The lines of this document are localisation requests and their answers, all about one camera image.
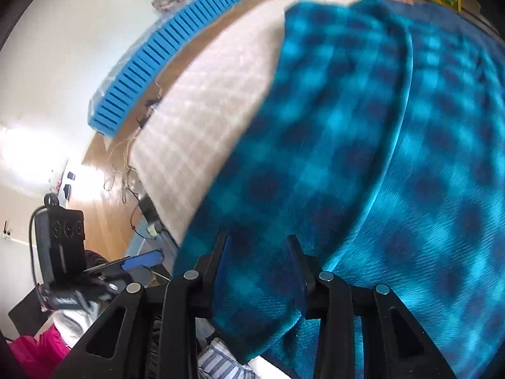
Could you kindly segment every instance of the striped cloth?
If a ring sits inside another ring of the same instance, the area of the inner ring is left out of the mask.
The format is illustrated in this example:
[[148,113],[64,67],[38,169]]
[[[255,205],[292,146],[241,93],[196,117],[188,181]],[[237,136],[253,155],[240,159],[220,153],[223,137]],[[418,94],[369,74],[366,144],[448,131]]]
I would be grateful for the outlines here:
[[200,379],[256,379],[249,365],[241,365],[225,344],[215,338],[198,358]]

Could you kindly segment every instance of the black device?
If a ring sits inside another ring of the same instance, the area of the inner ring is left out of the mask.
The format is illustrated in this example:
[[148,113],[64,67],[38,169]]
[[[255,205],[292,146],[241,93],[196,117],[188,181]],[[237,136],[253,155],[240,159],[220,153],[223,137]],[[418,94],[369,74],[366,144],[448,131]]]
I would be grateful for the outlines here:
[[65,283],[86,269],[82,211],[49,205],[35,215],[35,235],[44,282]]
[[[314,378],[354,379],[353,318],[360,316],[367,379],[455,379],[438,348],[386,285],[350,286],[323,272],[288,238],[306,319],[320,319]],[[212,317],[212,297],[221,256],[230,243],[219,235],[214,252],[168,285],[131,284],[112,301],[56,369],[53,379],[197,379],[195,318]],[[152,335],[161,320],[159,337]]]

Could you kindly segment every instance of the black wire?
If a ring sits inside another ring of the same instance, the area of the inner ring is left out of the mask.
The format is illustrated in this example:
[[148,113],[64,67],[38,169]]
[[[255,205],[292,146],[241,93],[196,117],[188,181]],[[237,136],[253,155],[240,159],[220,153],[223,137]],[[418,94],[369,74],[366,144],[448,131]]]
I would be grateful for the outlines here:
[[31,214],[30,224],[28,225],[28,243],[30,245],[30,264],[31,264],[33,285],[35,286],[35,292],[37,293],[37,298],[39,299],[40,304],[42,306],[44,306],[45,308],[49,309],[48,305],[42,299],[42,295],[39,292],[39,284],[37,283],[37,278],[35,277],[35,260],[33,258],[33,243],[32,243],[32,239],[31,239],[33,220],[34,220],[37,212],[42,211],[43,209],[46,209],[46,207],[45,206],[38,207]]
[[131,216],[130,216],[130,226],[131,226],[131,229],[133,229],[133,231],[141,238],[144,238],[144,239],[156,239],[156,238],[151,238],[151,237],[145,237],[144,235],[141,235],[138,233],[137,231],[137,228],[135,227],[135,225],[133,225],[133,214],[135,213],[135,210],[137,209],[138,207],[138,203],[140,202],[140,200],[137,201],[137,203],[135,204],[135,207],[133,208],[133,211],[131,212]]
[[133,192],[133,191],[130,189],[130,187],[128,187],[128,186],[126,186],[126,187],[125,187],[125,190],[130,191],[130,192],[131,192],[131,194],[132,194],[132,195],[135,197],[135,199],[137,200],[137,202],[140,202],[140,199],[138,198],[138,193]]

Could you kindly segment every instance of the white wall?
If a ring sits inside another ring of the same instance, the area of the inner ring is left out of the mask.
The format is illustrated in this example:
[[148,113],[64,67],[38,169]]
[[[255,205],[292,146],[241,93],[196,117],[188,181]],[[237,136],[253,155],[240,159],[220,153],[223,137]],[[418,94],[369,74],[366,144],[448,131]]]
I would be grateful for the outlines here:
[[3,225],[7,221],[10,238],[28,242],[30,215],[43,204],[43,198],[26,196],[0,184],[0,236],[3,235]]
[[[34,250],[35,275],[42,283],[37,251]],[[28,245],[4,239],[0,236],[0,329],[10,338],[16,339],[18,331],[8,312],[16,306],[32,289],[33,279],[30,268]]]
[[47,147],[52,141],[29,129],[0,125],[0,185],[40,200],[54,192],[67,160]]
[[157,18],[151,0],[34,0],[0,51],[0,123],[51,135],[48,152],[80,159],[90,98]]

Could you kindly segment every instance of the bed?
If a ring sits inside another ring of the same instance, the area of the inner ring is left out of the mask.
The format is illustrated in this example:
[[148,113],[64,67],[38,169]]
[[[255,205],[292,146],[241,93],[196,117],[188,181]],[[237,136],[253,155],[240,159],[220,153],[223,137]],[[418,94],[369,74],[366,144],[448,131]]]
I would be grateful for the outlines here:
[[[284,12],[299,1],[254,0],[234,8],[215,38],[195,45],[158,80],[170,88],[133,143],[130,162],[178,244],[269,92]],[[461,31],[476,33],[471,26]],[[474,367],[465,369],[458,366],[460,377],[477,377]]]

